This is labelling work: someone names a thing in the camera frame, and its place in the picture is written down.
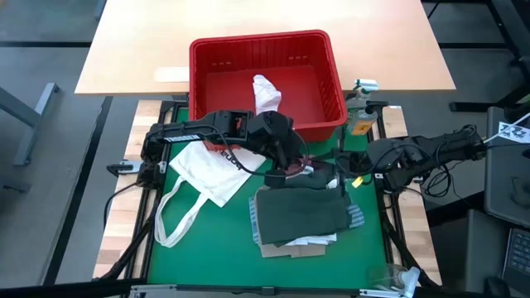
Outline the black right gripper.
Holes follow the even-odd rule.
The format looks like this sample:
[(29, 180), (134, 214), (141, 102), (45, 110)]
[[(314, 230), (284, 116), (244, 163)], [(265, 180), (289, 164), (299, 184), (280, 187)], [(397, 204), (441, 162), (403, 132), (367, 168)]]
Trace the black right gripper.
[(341, 182), (345, 175), (364, 176), (395, 167), (407, 147), (417, 147), (417, 145), (398, 139), (380, 139), (369, 143), (364, 151), (343, 151), (338, 156), (337, 151), (328, 151), (313, 156), (310, 160), (324, 162), (335, 159), (335, 164), (325, 164), (322, 170), (327, 182), (332, 180)]

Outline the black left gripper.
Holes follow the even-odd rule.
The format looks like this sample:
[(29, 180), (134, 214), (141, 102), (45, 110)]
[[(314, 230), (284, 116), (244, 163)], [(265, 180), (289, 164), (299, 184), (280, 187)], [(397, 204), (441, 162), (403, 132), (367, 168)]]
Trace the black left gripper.
[[(301, 158), (301, 141), (292, 129), (293, 119), (276, 111), (262, 112), (248, 121), (248, 149), (273, 160), (279, 168), (288, 168)], [(285, 185), (286, 172), (265, 172), (264, 184), (271, 189)]]

